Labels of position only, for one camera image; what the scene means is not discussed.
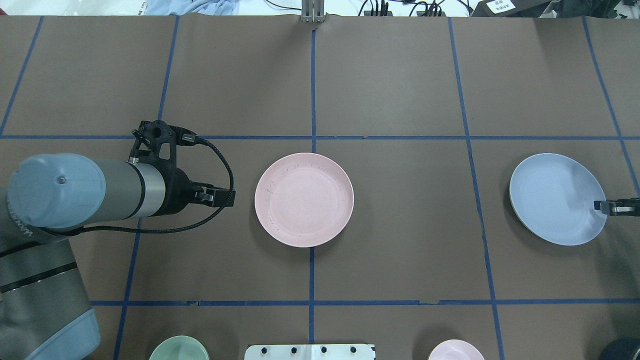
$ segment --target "black cable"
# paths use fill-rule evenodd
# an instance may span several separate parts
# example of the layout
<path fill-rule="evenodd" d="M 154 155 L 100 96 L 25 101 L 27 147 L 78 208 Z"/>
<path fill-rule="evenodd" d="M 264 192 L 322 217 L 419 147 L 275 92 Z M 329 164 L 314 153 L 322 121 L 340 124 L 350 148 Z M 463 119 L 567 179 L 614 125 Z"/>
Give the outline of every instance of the black cable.
<path fill-rule="evenodd" d="M 78 229 L 74 229 L 74 230 L 68 231 L 66 233 L 56 233 L 56 232 L 48 230 L 48 229 L 44 229 L 44 230 L 47 233 L 50 233 L 50 234 L 64 235 L 64 236 L 75 236 L 75 235 L 82 234 L 82 233 L 88 233 L 89 231 L 100 231 L 100 230 L 120 231 L 122 233 L 137 233 L 137 234 L 173 234 L 173 233 L 179 233 L 181 231 L 187 231 L 187 230 L 195 229 L 196 227 L 198 227 L 200 225 L 204 225 L 205 223 L 207 223 L 208 221 L 210 221 L 211 219 L 216 217 L 218 214 L 220 214 L 220 211 L 222 211 L 225 207 L 227 207 L 227 205 L 231 201 L 231 197 L 233 196 L 233 191 L 234 191 L 234 173 L 233 173 L 233 171 L 231 171 L 231 166 L 229 166 L 229 163 L 227 162 L 227 159 L 225 159 L 225 157 L 222 155 L 220 150 L 218 150 L 218 148 L 215 145 L 213 145 L 208 140 L 205 140 L 205 139 L 199 138 L 199 137 L 196 137 L 196 143 L 199 143 L 199 144 L 202 144 L 202 145 L 206 145 L 209 148 L 211 148 L 211 150 L 213 150 L 216 153 L 216 155 L 218 155 L 220 161 L 222 161 L 222 164 L 225 166 L 225 168 L 226 168 L 226 170 L 227 170 L 227 172 L 229 174 L 229 194 L 227 195 L 227 199 L 225 201 L 225 204 L 220 206 L 216 211 L 213 212 L 213 214 L 209 215 L 207 218 L 205 218 L 205 219 L 203 219 L 203 220 L 201 220 L 201 221 L 199 221 L 199 222 L 197 222 L 195 224 L 191 224 L 191 225 L 187 225 L 187 226 L 183 226 L 183 227 L 177 227 L 175 229 L 134 229 L 132 227 L 100 225 L 100 226 L 91 226 L 91 227 L 80 227 Z"/>
<path fill-rule="evenodd" d="M 419 16 L 424 16 L 424 17 L 438 17 L 438 16 L 442 16 L 442 7 L 440 6 L 442 3 L 444 3 L 445 0 L 440 1 L 439 3 L 436 3 L 436 0 L 433 0 L 433 2 L 431 4 L 427 4 L 427 6 L 425 6 L 425 11 L 422 15 Z"/>
<path fill-rule="evenodd" d="M 413 6 L 413 8 L 411 9 L 411 12 L 409 13 L 409 16 L 413 15 L 413 11 L 415 10 L 416 7 L 418 7 L 418 5 L 423 4 L 424 5 L 424 12 L 427 12 L 427 6 L 429 6 L 429 4 L 427 4 L 426 1 L 418 1 L 417 3 L 415 3 L 415 5 Z"/>
<path fill-rule="evenodd" d="M 358 12 L 358 16 L 360 16 L 360 14 L 362 13 L 362 10 L 364 9 L 364 6 L 367 4 L 367 0 L 364 0 L 364 2 L 362 3 L 362 6 L 360 7 L 360 11 Z"/>
<path fill-rule="evenodd" d="M 467 8 L 467 11 L 469 12 L 469 16 L 471 16 L 471 13 L 474 12 L 474 9 L 471 7 L 471 4 L 469 4 L 469 0 L 467 0 L 466 4 L 462 0 L 458 0 L 458 2 L 464 5 L 465 8 Z"/>
<path fill-rule="evenodd" d="M 302 11 L 302 9 L 299 9 L 299 8 L 290 8 L 290 7 L 288 7 L 288 6 L 282 6 L 282 5 L 278 5 L 278 4 L 272 3 L 270 0 L 265 0 L 265 1 L 266 1 L 267 3 L 269 3 L 269 4 L 272 4 L 273 6 L 276 6 L 276 7 L 281 8 L 281 9 L 289 9 L 289 10 L 298 10 L 298 11 Z"/>

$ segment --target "pink plate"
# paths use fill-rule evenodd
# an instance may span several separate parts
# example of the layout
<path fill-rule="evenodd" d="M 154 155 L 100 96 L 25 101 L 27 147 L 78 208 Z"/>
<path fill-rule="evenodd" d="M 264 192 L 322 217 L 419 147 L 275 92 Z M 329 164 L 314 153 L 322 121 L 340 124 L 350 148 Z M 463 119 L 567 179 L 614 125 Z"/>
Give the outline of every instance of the pink plate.
<path fill-rule="evenodd" d="M 436 346 L 428 360 L 484 360 L 475 346 L 462 340 L 447 340 Z"/>
<path fill-rule="evenodd" d="M 255 212 L 276 240 L 295 247 L 324 244 L 353 211 L 353 187 L 333 160 L 310 152 L 276 161 L 255 190 Z"/>

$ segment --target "blue tape line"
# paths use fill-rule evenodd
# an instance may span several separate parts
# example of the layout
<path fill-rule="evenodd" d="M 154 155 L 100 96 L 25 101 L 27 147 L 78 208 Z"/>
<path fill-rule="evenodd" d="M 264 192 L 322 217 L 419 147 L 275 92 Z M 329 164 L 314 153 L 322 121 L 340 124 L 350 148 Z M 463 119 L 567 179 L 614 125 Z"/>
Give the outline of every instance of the blue tape line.
<path fill-rule="evenodd" d="M 562 305 L 562 304 L 640 304 L 639 298 L 599 299 L 496 299 L 492 300 L 441 300 L 435 304 L 419 300 L 315 300 L 314 306 L 489 306 L 496 305 Z M 307 300 L 192 300 L 192 301 L 128 301 L 127 307 L 146 306 L 203 306 L 203 307 L 251 307 L 251 306 L 309 306 Z M 124 301 L 97 300 L 92 306 L 124 306 Z"/>
<path fill-rule="evenodd" d="M 314 306 L 316 304 L 316 248 L 309 248 L 309 343 L 315 342 Z"/>
<path fill-rule="evenodd" d="M 418 306 L 418 300 L 317 300 L 317 306 Z"/>
<path fill-rule="evenodd" d="M 618 119 L 616 118 L 616 112 L 613 110 L 613 105 L 611 105 L 611 99 L 609 98 L 609 92 L 607 91 L 607 87 L 605 86 L 604 79 L 602 78 L 602 73 L 600 72 L 600 66 L 598 65 L 598 60 L 596 59 L 596 54 L 593 50 L 593 44 L 591 43 L 591 35 L 589 34 L 589 26 L 587 25 L 587 18 L 585 16 L 582 16 L 582 26 L 584 27 L 584 34 L 587 38 L 587 45 L 589 46 L 589 52 L 591 53 L 593 66 L 596 69 L 596 74 L 598 75 L 598 81 L 600 82 L 600 87 L 602 88 L 604 99 L 605 101 L 607 101 L 607 107 L 609 108 L 609 114 L 611 115 L 613 126 L 616 128 L 616 133 L 618 134 L 618 140 L 620 141 L 620 146 L 622 147 L 622 152 L 625 155 L 625 160 L 627 161 L 627 167 L 629 168 L 629 172 L 631 174 L 631 179 L 633 180 L 634 187 L 636 188 L 636 194 L 637 196 L 640 197 L 640 186 L 638 185 L 636 172 L 634 171 L 633 165 L 631 165 L 631 159 L 629 158 L 625 141 L 622 138 L 622 132 L 620 131 L 620 125 L 618 124 Z"/>
<path fill-rule="evenodd" d="M 308 306 L 306 300 L 198 301 L 198 306 Z"/>
<path fill-rule="evenodd" d="M 495 326 L 495 337 L 498 344 L 498 353 L 500 360 L 504 360 L 504 349 L 502 347 L 502 331 L 500 330 L 500 319 L 498 317 L 498 306 L 495 303 L 495 289 L 493 287 L 493 274 L 491 271 L 491 260 L 489 257 L 489 246 L 486 241 L 486 231 L 484 229 L 484 216 L 482 214 L 482 204 L 480 202 L 480 191 L 478 190 L 477 176 L 476 176 L 476 164 L 474 163 L 473 149 L 471 148 L 471 136 L 469 133 L 469 124 L 467 122 L 467 109 L 465 107 L 465 98 L 462 92 L 462 81 L 460 79 L 460 66 L 458 65 L 458 54 L 456 53 L 456 40 L 453 33 L 453 22 L 451 18 L 447 18 L 449 21 L 449 37 L 451 38 L 451 51 L 453 54 L 453 65 L 456 70 L 456 81 L 458 83 L 458 97 L 460 98 L 460 109 L 462 111 L 462 122 L 465 126 L 465 136 L 467 138 L 467 152 L 469 156 L 469 165 L 471 166 L 471 178 L 474 183 L 474 193 L 476 195 L 476 208 L 478 216 L 480 217 L 480 226 L 482 229 L 482 241 L 484 245 L 484 263 L 486 267 L 486 276 L 489 283 L 489 293 L 491 295 L 492 309 L 493 309 L 493 324 Z"/>
<path fill-rule="evenodd" d="M 6 122 L 9 120 L 11 107 L 13 106 L 15 96 L 18 94 L 18 89 L 20 88 L 20 83 L 22 82 L 22 77 L 24 76 L 24 72 L 27 70 L 27 64 L 29 63 L 29 59 L 31 58 L 31 53 L 33 52 L 33 48 L 36 46 L 36 40 L 38 39 L 38 34 L 40 34 L 40 29 L 42 29 L 43 21 L 44 21 L 44 16 L 41 16 L 40 21 L 38 21 L 38 26 L 36 27 L 36 31 L 35 33 L 33 33 L 33 38 L 31 39 L 31 45 L 29 45 L 29 50 L 27 50 L 27 56 L 24 58 L 24 63 L 22 63 L 22 68 L 20 68 L 20 73 L 18 74 L 18 80 L 16 80 L 15 86 L 13 87 L 13 92 L 11 93 L 11 97 L 9 98 L 9 104 L 7 104 L 6 106 L 6 111 L 4 112 L 2 124 L 0 124 L 0 135 L 2 135 L 2 133 L 4 132 L 4 127 L 6 126 Z"/>
<path fill-rule="evenodd" d="M 162 96 L 160 96 L 160 107 L 158 109 L 158 119 L 162 119 L 164 111 L 164 100 L 166 98 L 166 89 L 169 86 L 169 76 L 171 75 L 171 62 L 173 61 L 173 50 L 175 49 L 175 39 L 178 35 L 178 25 L 180 24 L 180 15 L 176 15 L 175 24 L 173 25 L 173 37 L 171 39 L 171 49 L 169 50 L 169 60 L 166 62 L 166 72 L 164 73 L 164 85 L 162 87 Z"/>
<path fill-rule="evenodd" d="M 471 135 L 471 140 L 617 140 L 617 136 L 486 136 Z"/>
<path fill-rule="evenodd" d="M 317 136 L 318 140 L 464 140 L 464 136 L 426 135 L 426 136 L 402 136 L 402 135 L 374 135 L 374 136 Z"/>
<path fill-rule="evenodd" d="M 124 301 L 110 301 L 110 300 L 91 301 L 91 306 L 123 306 L 123 305 L 124 305 Z"/>
<path fill-rule="evenodd" d="M 113 360 L 118 360 L 120 357 L 120 345 L 122 344 L 122 334 L 124 333 L 124 323 L 127 318 L 127 306 L 122 306 L 122 312 L 120 313 L 120 325 L 118 325 L 118 336 L 116 337 L 116 346 L 113 350 Z"/>
<path fill-rule="evenodd" d="M 198 135 L 199 138 L 209 140 L 311 140 L 311 136 L 284 135 Z"/>
<path fill-rule="evenodd" d="M 127 306 L 191 306 L 199 301 L 127 301 Z"/>
<path fill-rule="evenodd" d="M 132 135 L 2 135 L 16 140 L 133 140 Z"/>
<path fill-rule="evenodd" d="M 311 31 L 311 152 L 316 153 L 316 29 Z"/>
<path fill-rule="evenodd" d="M 551 305 L 551 304 L 640 304 L 640 299 L 511 299 L 496 300 L 498 305 Z"/>
<path fill-rule="evenodd" d="M 142 219 L 138 219 L 138 229 L 142 226 Z M 129 263 L 129 274 L 127 275 L 127 285 L 124 291 L 124 303 L 122 304 L 122 313 L 120 315 L 120 325 L 118 326 L 118 335 L 116 336 L 116 346 L 113 351 L 113 360 L 118 360 L 120 356 L 120 344 L 122 343 L 122 333 L 124 332 L 124 324 L 127 319 L 127 303 L 131 294 L 131 283 L 133 282 L 133 272 L 136 267 L 136 257 L 138 256 L 138 245 L 140 244 L 140 233 L 136 233 L 133 241 L 133 250 L 131 251 L 131 262 Z"/>

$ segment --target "plate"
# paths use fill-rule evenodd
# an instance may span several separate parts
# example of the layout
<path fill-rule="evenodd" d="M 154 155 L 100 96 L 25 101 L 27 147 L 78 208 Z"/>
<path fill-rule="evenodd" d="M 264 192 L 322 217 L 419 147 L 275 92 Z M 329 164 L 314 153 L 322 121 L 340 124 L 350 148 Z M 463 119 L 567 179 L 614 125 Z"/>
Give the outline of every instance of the plate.
<path fill-rule="evenodd" d="M 338 235 L 353 211 L 353 187 L 333 160 L 310 152 L 285 156 L 262 175 L 255 212 L 276 240 L 294 247 L 324 244 Z"/>
<path fill-rule="evenodd" d="M 475 346 L 462 340 L 447 340 L 436 346 L 428 360 L 484 360 Z"/>
<path fill-rule="evenodd" d="M 593 209 L 606 200 L 595 176 L 559 154 L 537 154 L 521 162 L 509 184 L 511 205 L 524 226 L 558 245 L 581 245 L 602 231 L 607 215 Z"/>

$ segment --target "green bowl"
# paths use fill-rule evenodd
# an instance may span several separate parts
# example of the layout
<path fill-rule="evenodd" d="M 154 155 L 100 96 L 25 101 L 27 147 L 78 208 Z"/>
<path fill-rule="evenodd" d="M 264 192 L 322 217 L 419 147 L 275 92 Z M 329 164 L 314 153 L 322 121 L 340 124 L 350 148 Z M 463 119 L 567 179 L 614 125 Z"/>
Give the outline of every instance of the green bowl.
<path fill-rule="evenodd" d="M 198 340 L 180 335 L 164 340 L 149 360 L 209 360 L 209 355 Z"/>

